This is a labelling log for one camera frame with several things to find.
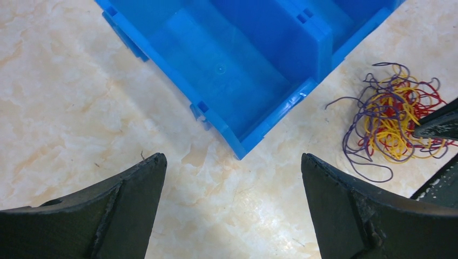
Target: plastic container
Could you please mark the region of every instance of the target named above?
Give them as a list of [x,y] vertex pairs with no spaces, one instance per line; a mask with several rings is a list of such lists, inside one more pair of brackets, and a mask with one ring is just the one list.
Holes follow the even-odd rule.
[[403,0],[96,0],[242,159]]

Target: storage bin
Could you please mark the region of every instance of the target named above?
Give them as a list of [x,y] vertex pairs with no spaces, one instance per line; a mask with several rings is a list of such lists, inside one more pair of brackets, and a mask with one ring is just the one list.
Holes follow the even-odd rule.
[[96,2],[242,159],[403,0]]

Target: table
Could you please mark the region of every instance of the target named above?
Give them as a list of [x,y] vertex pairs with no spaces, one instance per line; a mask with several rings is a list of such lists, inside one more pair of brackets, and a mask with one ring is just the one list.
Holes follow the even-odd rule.
[[[340,149],[354,103],[325,105],[355,96],[380,61],[440,78],[446,101],[458,96],[458,3],[408,0],[238,161],[94,1],[27,2],[0,1],[0,209],[39,206],[129,168],[142,152],[165,153],[146,258],[319,258],[301,155],[354,174]],[[456,151],[392,165],[394,179],[378,186],[409,197]]]

